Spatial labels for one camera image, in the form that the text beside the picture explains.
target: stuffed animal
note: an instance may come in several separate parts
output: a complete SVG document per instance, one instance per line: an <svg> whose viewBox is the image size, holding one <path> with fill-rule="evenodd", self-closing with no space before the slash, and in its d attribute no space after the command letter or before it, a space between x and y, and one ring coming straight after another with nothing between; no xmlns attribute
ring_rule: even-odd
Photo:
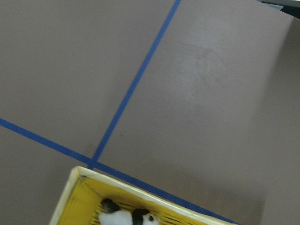
<svg viewBox="0 0 300 225"><path fill-rule="evenodd" d="M101 225L159 225L160 219L155 218L148 210L136 209L132 213L122 210L111 199L104 199L104 212L99 214Z"/></svg>

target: blue line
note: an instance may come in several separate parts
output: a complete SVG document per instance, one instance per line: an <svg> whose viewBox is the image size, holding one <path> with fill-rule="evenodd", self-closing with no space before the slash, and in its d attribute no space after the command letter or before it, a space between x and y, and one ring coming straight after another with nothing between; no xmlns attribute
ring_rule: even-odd
<svg viewBox="0 0 300 225"><path fill-rule="evenodd" d="M144 189L145 191L148 191L148 192L150 192L150 193L152 193L154 195L157 195L157 196L159 196L161 198L167 199L167 200L169 200L169 201L171 201L171 202L173 202L175 204L181 205L181 206L183 206L183 207L185 207L187 209L190 209L192 211L199 212L199 213L202 213L202 214L214 217L214 218L218 218L218 219L221 219L221 220L229 222L229 223L237 224L237 223L233 222L232 220L229 220L229 219L227 219L227 218L225 218L223 216L220 216L220 215L218 215L218 214L216 214L214 212L211 212L211 211L206 210L206 209L204 209L204 208L202 208L200 206L192 204L192 203L190 203L190 202L188 202L188 201L186 201L186 200L184 200L182 198L174 196L174 195L172 195L172 194L170 194L170 193L168 193L166 191L163 191L163 190L161 190L161 189L159 189L157 187L154 187L154 186L152 186L150 184L147 184L147 183L145 183L145 182L143 182L143 181L141 181L141 180L139 180L137 178L129 176L129 175L123 173L123 172L120 172L120 171L118 171L116 169L113 169L113 168L111 168L111 167L109 167L107 165L104 165L104 164L100 163L100 162L96 162L95 163L95 168L97 168L97 169L99 169L99 170L101 170L101 171L103 171L105 173L108 173L108 174L110 174L110 175L112 175L112 176L114 176L114 177L116 177L118 179L121 179L121 180L123 180L123 181L125 181L127 183L130 183L130 184L132 184L132 185L134 185L134 186L136 186L138 188Z"/></svg>
<svg viewBox="0 0 300 225"><path fill-rule="evenodd" d="M1 119L1 118L0 118L0 125L3 126L3 127L5 127L5 128L7 128L7 129L9 129L9 130L11 130L11 131L14 131L14 132L16 132L16 133L18 133L20 135L23 135L23 136L25 136L25 137L27 137L29 139L32 139L32 140L34 140L34 141L36 141L36 142L38 142L40 144L43 144L43 145L45 145L45 146L47 146L49 148L57 150L60 153L63 153L65 155L67 155L67 156L70 156L70 157L72 157L74 159L77 159L78 161L83 162L85 164L88 164L91 161L90 158L88 158L88 157L86 157L86 156L84 156L84 155L82 155L82 154L80 154L80 153L78 153L76 151L68 149L68 148L66 148L66 147L64 147L64 146L62 146L60 144L57 144L57 143L55 143L53 141L50 141L50 140L48 140L48 139L46 139L44 137L41 137L41 136L39 136L39 135L31 132L31 131L28 131L28 130L26 130L24 128L21 128L21 127L15 125L15 124L13 124L11 122L8 122L8 121L6 121L4 119Z"/></svg>
<svg viewBox="0 0 300 225"><path fill-rule="evenodd" d="M98 161L98 159L100 158L102 152L103 152L103 149L105 148L109 138L111 137L112 133L113 133L113 130L115 129L121 115L123 114L124 112L124 109L125 107L127 106L133 92L135 91L135 88L136 86L138 85L143 73L145 72L154 52L156 51L166 29L168 28L179 4L180 4L181 0L176 0L170 10L170 12L168 13L168 16L166 17L162 27L160 28L155 40L153 41L152 43L152 46L151 48L149 49L144 61L142 62L142 65L141 67L139 68L139 70L137 71L137 74L135 75L131 85L129 86L129 89L127 90L117 112L115 113L111 123L109 124L99 146L97 147L96 151L95 151L95 154L93 155L93 158L91 161L91 163L89 164L88 168L89 169L93 169L94 165L95 165L95 162Z"/></svg>

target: black fur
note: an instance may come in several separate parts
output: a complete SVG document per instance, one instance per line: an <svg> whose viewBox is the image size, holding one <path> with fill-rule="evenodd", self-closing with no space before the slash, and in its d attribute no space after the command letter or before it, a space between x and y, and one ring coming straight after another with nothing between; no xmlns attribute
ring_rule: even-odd
<svg viewBox="0 0 300 225"><path fill-rule="evenodd" d="M132 225L143 225L143 216L150 213L149 210L136 209L132 214Z"/></svg>
<svg viewBox="0 0 300 225"><path fill-rule="evenodd" d="M103 205L104 212L106 213L114 213L121 210L121 208L109 198L102 200L101 204Z"/></svg>

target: plush toy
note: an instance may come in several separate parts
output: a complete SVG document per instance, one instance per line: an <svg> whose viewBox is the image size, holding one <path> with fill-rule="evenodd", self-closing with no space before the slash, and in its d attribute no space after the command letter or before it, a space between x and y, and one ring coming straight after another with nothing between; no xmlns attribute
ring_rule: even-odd
<svg viewBox="0 0 300 225"><path fill-rule="evenodd" d="M160 219L155 218L148 210L136 209L132 213L121 210L111 199L104 199L104 212L99 214L101 225L159 225Z"/></svg>

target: yellow plastic bin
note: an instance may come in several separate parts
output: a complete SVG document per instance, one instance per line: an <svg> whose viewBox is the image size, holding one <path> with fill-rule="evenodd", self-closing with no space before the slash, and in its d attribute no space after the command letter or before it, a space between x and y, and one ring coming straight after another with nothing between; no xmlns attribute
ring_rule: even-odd
<svg viewBox="0 0 300 225"><path fill-rule="evenodd" d="M160 225L232 225L80 166L71 171L49 225L99 225L103 198L128 211L146 208L161 219Z"/></svg>

